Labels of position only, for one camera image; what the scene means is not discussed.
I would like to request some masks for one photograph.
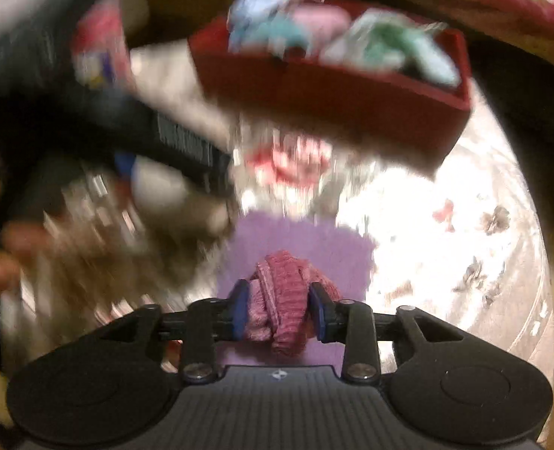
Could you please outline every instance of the pink package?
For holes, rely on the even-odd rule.
[[[131,87],[133,77],[118,2],[104,0],[81,19],[71,44],[77,80]]]
[[[366,299],[374,265],[375,244],[372,240],[349,228],[337,227],[328,220],[294,221],[262,211],[252,211],[238,220],[228,244],[227,258],[217,278],[217,296],[229,296],[238,279],[253,277],[259,263],[283,250],[298,260],[303,259],[304,263],[310,263],[316,269],[314,275],[318,273],[328,278],[329,281],[321,282],[325,286],[332,285],[327,288],[330,296],[338,292],[337,297]],[[306,277],[306,274],[300,273],[300,276]],[[303,353],[295,357],[278,353],[269,342],[221,342],[217,346],[217,361],[223,366],[333,365],[339,374],[343,358],[343,344],[323,344],[316,338],[308,339]]]
[[[331,145],[323,140],[283,133],[247,154],[245,161],[263,186],[282,183],[306,189],[317,186],[329,169],[331,154]]]

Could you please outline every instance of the red tray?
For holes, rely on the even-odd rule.
[[[323,5],[344,8],[353,19],[374,7],[356,0],[327,0]],[[286,56],[281,62],[265,52],[233,54],[227,50],[228,39],[222,16],[189,39],[207,93],[353,127],[419,151],[429,165],[443,162],[471,113],[467,45],[455,29],[437,37],[461,73],[461,85],[453,91],[395,72],[324,66],[316,58]]]

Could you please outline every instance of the black object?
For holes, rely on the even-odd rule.
[[[538,448],[552,389],[536,368],[418,308],[373,315],[317,283],[309,309],[319,340],[346,343],[342,378],[327,366],[221,374],[214,343],[242,338],[248,296],[240,281],[188,312],[146,306],[27,365],[8,388],[24,448]],[[178,374],[159,367],[169,339],[183,340]]]
[[[70,43],[98,0],[45,0],[0,36],[0,229],[51,153],[114,166],[114,151],[179,169],[204,191],[230,195],[231,157],[128,93],[74,78]]]

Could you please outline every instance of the hand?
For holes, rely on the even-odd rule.
[[[28,263],[44,248],[49,237],[42,225],[27,222],[9,222],[0,234],[0,294],[20,282],[21,263]]]

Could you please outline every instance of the purple mat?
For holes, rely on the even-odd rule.
[[[323,271],[343,297],[365,300],[375,246],[349,228],[254,211],[240,218],[228,248],[227,261],[219,273],[219,297],[227,297],[237,279],[249,278],[259,260],[284,249]],[[343,356],[342,344],[322,344],[316,339],[309,340],[304,353],[296,358],[276,356],[269,344],[257,342],[223,342],[217,347],[222,365],[333,365],[338,374]]]

